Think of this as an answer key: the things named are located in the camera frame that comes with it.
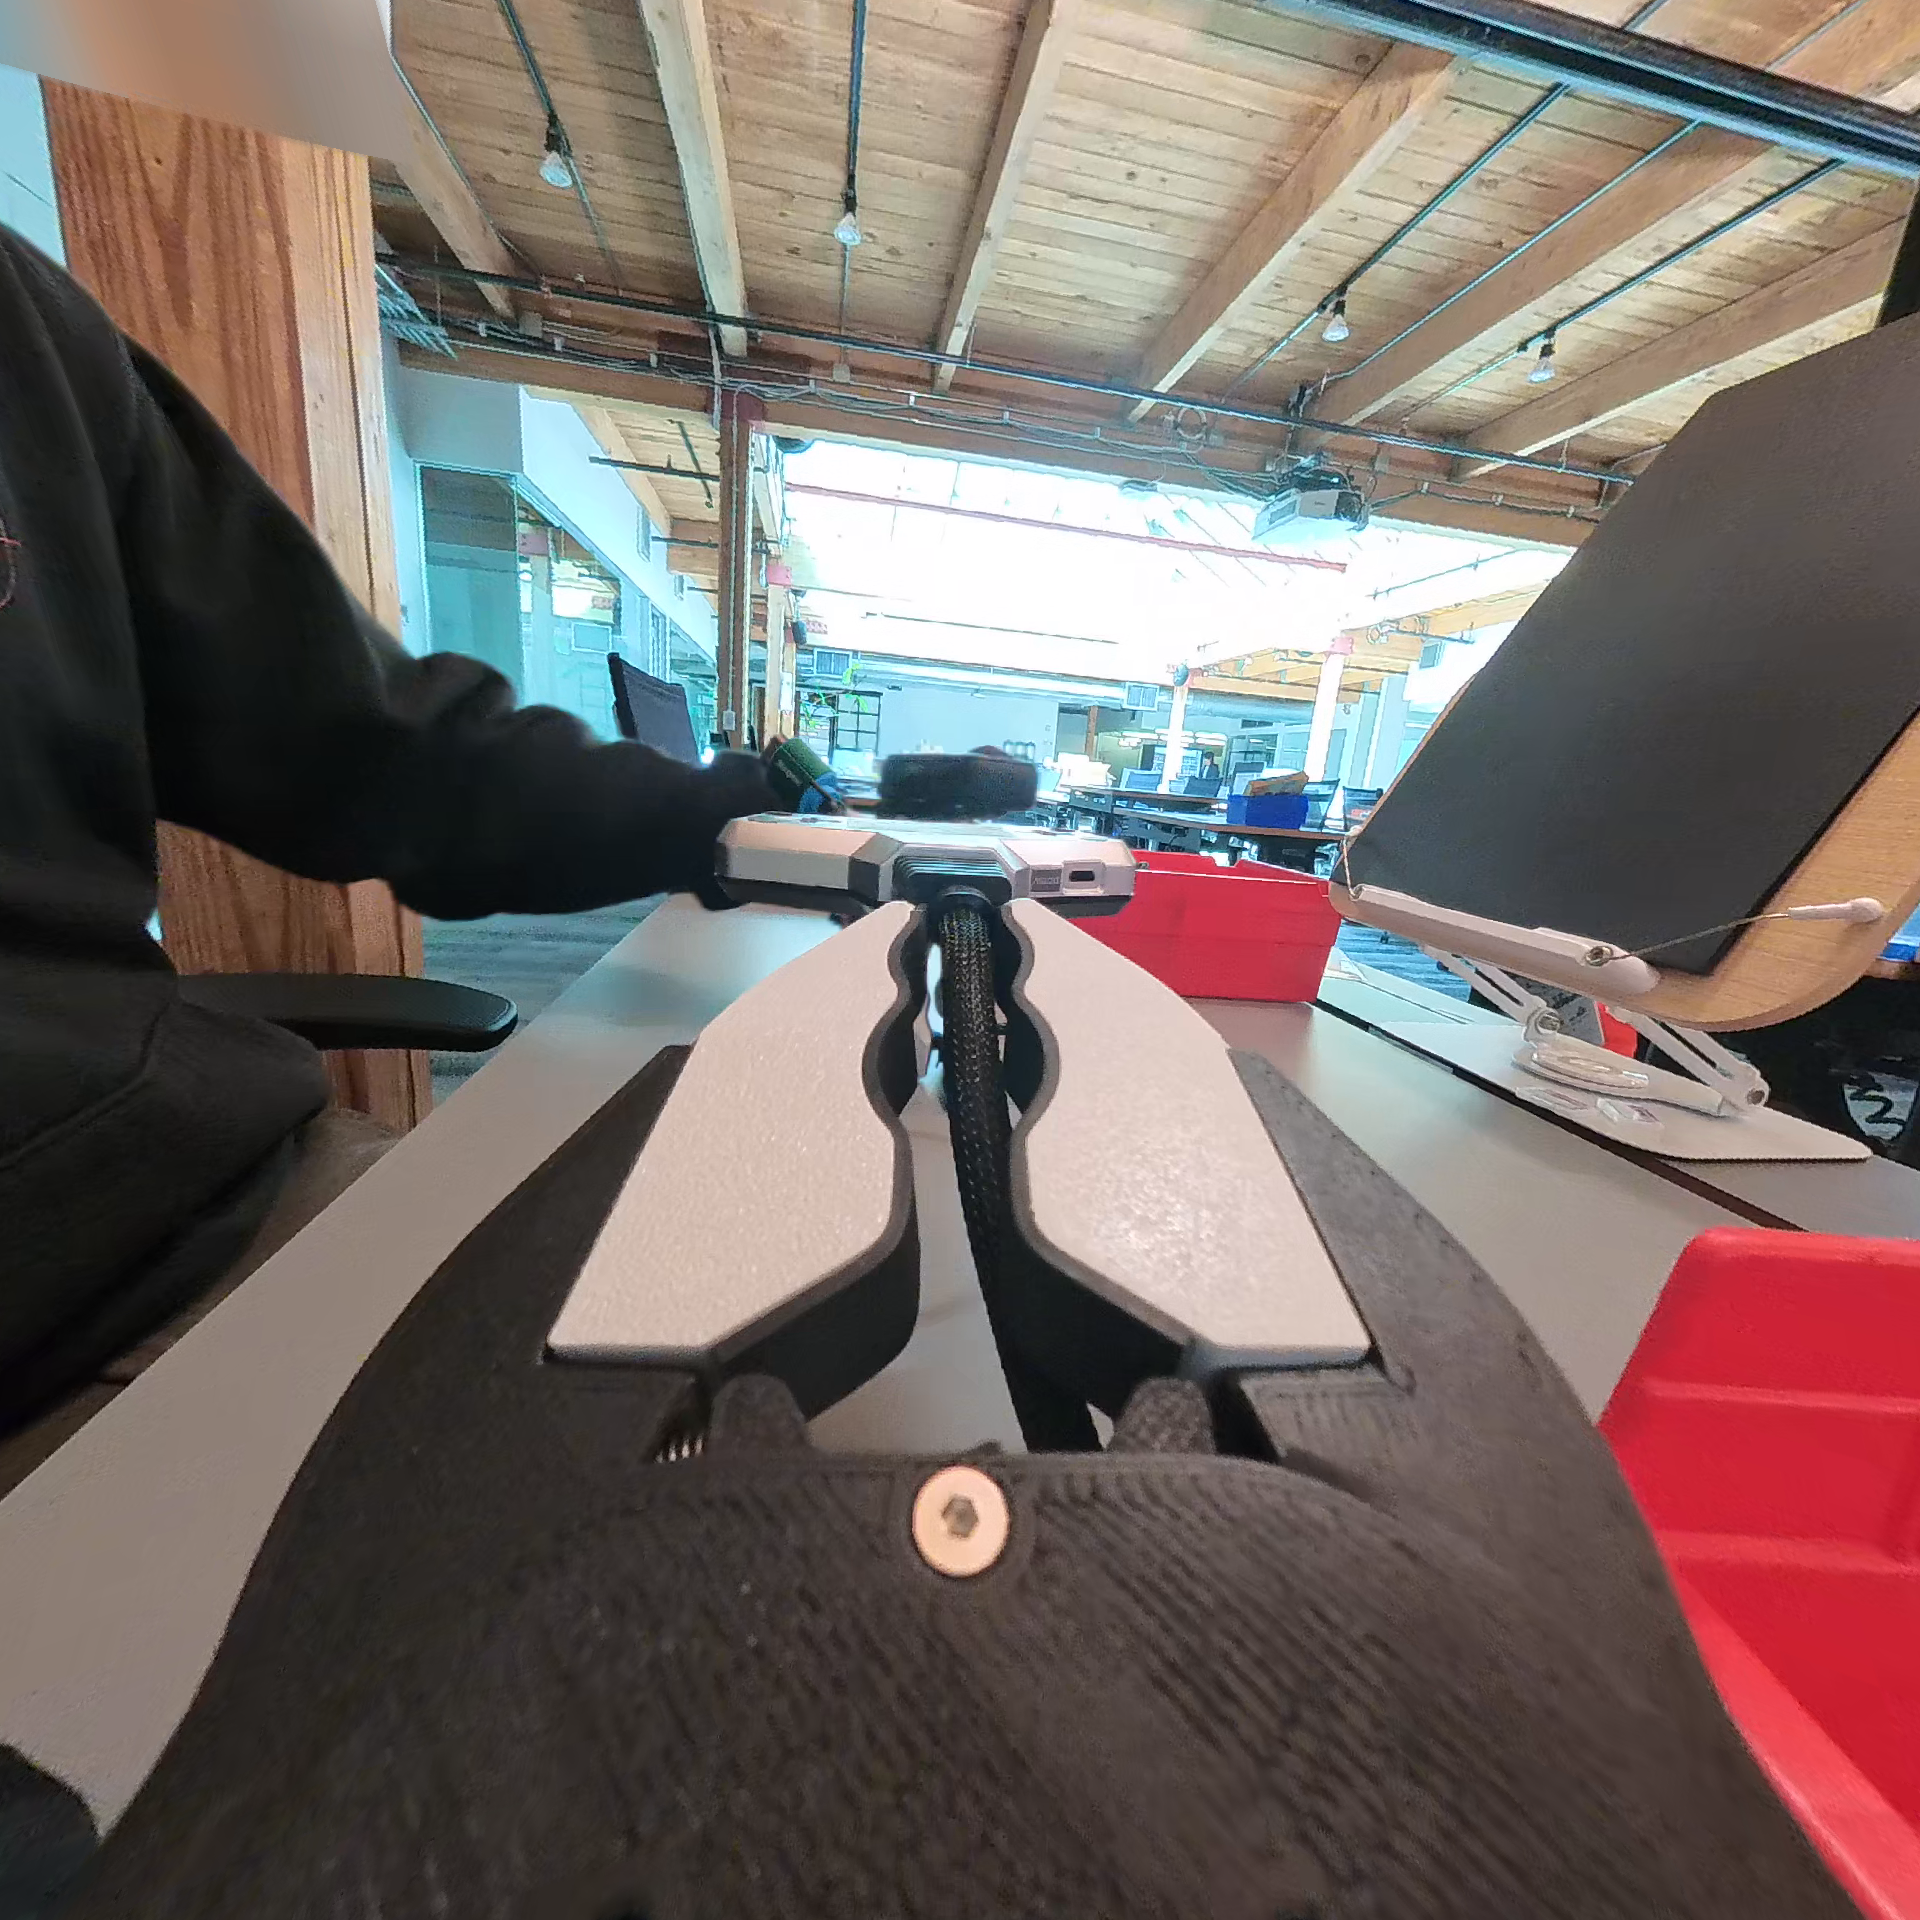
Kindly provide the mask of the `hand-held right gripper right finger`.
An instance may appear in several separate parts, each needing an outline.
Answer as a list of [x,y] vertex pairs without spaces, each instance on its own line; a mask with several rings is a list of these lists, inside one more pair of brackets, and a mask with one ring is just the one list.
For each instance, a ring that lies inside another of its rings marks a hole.
[[1346,1371],[1373,1335],[1225,1034],[1049,906],[1013,900],[1010,1321],[1108,1416],[1143,1379]]

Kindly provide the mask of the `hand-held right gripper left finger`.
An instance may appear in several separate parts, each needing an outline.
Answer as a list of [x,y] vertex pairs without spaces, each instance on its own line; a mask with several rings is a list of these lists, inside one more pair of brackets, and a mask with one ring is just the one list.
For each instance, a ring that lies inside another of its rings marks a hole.
[[717,1013],[566,1293],[548,1356],[774,1377],[816,1416],[921,1317],[923,923],[879,906]]

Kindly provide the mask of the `grey USB hub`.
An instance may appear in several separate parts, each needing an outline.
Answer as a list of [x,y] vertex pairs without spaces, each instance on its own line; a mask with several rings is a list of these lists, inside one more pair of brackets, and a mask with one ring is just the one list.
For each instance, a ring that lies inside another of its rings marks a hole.
[[1138,892],[1138,856],[1115,835],[1028,824],[917,824],[863,812],[756,812],[723,827],[717,883],[737,903],[875,914],[970,889],[1110,916]]

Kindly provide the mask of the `red plastic bin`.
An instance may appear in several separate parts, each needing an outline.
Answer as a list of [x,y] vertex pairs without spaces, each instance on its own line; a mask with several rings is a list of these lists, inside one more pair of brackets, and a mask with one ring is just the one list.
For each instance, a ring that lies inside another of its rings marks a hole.
[[1916,1916],[1916,1239],[1693,1235],[1599,1429],[1765,1772]]
[[1138,852],[1135,895],[1081,919],[1176,995],[1245,1002],[1309,1002],[1339,923],[1324,880],[1204,852]]

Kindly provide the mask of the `person's left forearm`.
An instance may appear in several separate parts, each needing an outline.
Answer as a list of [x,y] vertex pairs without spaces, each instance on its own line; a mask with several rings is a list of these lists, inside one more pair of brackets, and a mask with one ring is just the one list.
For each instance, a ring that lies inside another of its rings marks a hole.
[[573,914],[688,892],[723,906],[720,834],[776,811],[766,764],[688,764],[521,706],[466,656],[416,659],[387,687],[395,727],[379,875],[428,916]]

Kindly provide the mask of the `person's right forearm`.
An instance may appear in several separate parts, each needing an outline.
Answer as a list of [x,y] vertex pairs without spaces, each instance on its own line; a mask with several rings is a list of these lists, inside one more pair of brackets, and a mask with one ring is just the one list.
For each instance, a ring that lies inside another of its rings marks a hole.
[[3,1743],[3,1916],[57,1916],[98,1849],[87,1800]]

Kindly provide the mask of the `grey desk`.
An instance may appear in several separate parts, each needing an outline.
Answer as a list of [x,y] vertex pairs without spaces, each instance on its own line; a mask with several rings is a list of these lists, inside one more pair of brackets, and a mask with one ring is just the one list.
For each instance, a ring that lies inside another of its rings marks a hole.
[[[226,1630],[300,1460],[470,1229],[661,1047],[827,937],[658,906],[3,1499],[3,1743],[110,1826]],[[1916,1235],[1916,1172],[1621,1157],[1308,1002],[1204,1002],[1504,1286],[1591,1413],[1691,1235]]]

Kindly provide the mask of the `dark tilted panel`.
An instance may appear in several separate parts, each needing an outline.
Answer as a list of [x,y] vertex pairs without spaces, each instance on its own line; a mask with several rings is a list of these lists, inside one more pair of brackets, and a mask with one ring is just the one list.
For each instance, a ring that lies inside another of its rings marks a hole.
[[688,766],[705,764],[684,682],[661,680],[627,659],[606,656],[616,733]]

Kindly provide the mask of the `black office chair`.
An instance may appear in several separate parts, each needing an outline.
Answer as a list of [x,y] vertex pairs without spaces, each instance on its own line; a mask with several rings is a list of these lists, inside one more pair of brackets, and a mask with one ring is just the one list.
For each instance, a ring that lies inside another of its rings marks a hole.
[[491,1053],[518,1034],[518,1002],[410,973],[179,973],[179,999],[348,1050]]

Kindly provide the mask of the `white folding stand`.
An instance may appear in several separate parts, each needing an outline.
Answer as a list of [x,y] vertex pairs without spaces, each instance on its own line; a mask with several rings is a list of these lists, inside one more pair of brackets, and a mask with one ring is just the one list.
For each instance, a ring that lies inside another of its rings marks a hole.
[[[1757,1066],[1697,1024],[1657,1017],[1660,969],[1638,950],[1549,927],[1518,927],[1438,906],[1377,883],[1329,883],[1334,906],[1413,940],[1435,964],[1487,992],[1504,1024],[1469,1025],[1463,1053],[1494,1089],[1614,1146],[1685,1164],[1864,1164],[1871,1146],[1769,1106]],[[1624,1021],[1673,1066],[1639,1063],[1568,1029],[1540,999],[1549,983]]]

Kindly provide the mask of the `ceiling projector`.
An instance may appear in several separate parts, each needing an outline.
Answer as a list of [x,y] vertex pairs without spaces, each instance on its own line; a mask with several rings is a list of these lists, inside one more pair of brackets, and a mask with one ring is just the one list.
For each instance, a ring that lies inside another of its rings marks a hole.
[[1308,549],[1326,539],[1358,536],[1370,525],[1370,499],[1350,474],[1337,467],[1293,467],[1278,491],[1260,499],[1251,539],[1271,549]]

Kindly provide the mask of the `glass office partition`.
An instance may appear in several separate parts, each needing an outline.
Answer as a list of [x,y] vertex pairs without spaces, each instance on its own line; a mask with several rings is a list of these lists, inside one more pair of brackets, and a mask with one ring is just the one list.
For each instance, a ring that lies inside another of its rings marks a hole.
[[420,467],[428,651],[470,656],[525,693],[518,491],[508,476]]

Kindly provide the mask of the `person in black hoodie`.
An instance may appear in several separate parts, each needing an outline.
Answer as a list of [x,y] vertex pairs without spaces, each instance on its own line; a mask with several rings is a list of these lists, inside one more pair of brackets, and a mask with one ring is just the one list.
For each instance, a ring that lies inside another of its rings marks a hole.
[[256,1232],[300,1036],[179,992],[157,827],[428,906],[497,673],[410,656],[223,425],[3,233],[3,1432]]

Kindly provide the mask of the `wooden pillar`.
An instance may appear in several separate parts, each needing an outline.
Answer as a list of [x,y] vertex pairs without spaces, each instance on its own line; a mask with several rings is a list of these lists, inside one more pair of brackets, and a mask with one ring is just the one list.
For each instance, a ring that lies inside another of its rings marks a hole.
[[[40,79],[40,95],[66,270],[397,634],[371,161],[65,79]],[[189,985],[420,979],[420,916],[389,887],[295,875],[168,811],[149,843],[157,944]]]

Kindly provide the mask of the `black ceiling track rail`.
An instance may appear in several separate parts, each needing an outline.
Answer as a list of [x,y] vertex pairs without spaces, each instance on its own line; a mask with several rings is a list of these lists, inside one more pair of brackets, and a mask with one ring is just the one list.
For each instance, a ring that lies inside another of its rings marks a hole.
[[1765,146],[1916,175],[1916,121],[1907,114],[1545,3],[1284,3],[1284,10]]

